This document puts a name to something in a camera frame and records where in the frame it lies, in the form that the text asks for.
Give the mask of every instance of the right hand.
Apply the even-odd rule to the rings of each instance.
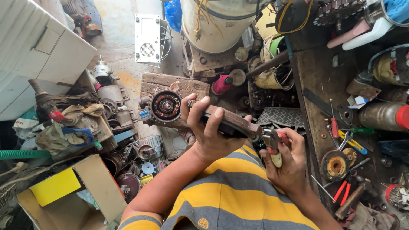
[[[235,150],[241,148],[246,141],[245,138],[226,138],[218,131],[219,124],[224,117],[224,109],[219,107],[212,113],[206,125],[201,121],[203,111],[210,104],[210,97],[204,97],[196,102],[192,108],[188,107],[188,101],[196,100],[195,93],[185,97],[181,103],[181,117],[184,122],[195,133],[196,142],[190,149],[197,157],[205,163],[213,163],[215,160],[223,158]],[[244,119],[251,121],[250,115]]]
[[[290,128],[277,130],[284,133],[290,139],[290,149],[279,143],[279,151],[283,165],[281,168],[274,166],[271,155],[266,149],[260,150],[267,169],[267,178],[277,187],[282,189],[288,196],[302,195],[308,184],[305,171],[305,146],[304,138]]]

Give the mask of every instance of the fingernail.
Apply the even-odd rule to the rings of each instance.
[[[216,111],[214,112],[214,115],[216,116],[220,116],[223,113],[223,108],[219,107],[216,109]]]
[[[204,98],[202,98],[202,99],[200,100],[200,102],[208,102],[209,100],[210,100],[210,97],[205,96]]]

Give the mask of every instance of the shirt logo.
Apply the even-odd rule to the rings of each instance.
[[[208,229],[209,228],[209,223],[207,222],[207,220],[205,218],[201,218],[198,221],[198,225],[204,229]]]

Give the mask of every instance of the pliers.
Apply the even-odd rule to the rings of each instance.
[[[335,201],[336,201],[336,200],[338,199],[339,195],[341,194],[342,190],[344,190],[344,187],[345,187],[345,185],[346,185],[346,190],[345,190],[344,197],[342,198],[342,201],[341,201],[341,206],[345,203],[346,198],[347,198],[348,195],[349,195],[349,189],[351,188],[351,183],[350,183],[350,181],[351,181],[351,174],[349,174],[349,175],[348,175],[348,178],[346,178],[346,179],[344,180],[344,182],[342,182],[342,185],[339,187],[337,193],[336,193],[335,196],[334,196],[334,199],[335,199]]]
[[[271,159],[277,168],[281,168],[283,161],[281,159],[281,153],[279,152],[279,143],[282,142],[285,145],[290,144],[290,140],[287,135],[275,131],[274,129],[263,129],[263,140],[268,147],[268,152],[271,155]]]

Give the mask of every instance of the yellow striped shirt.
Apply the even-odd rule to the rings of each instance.
[[[168,218],[146,214],[124,220],[118,230],[280,229],[318,227],[267,179],[254,149],[245,144],[206,168],[179,194]]]

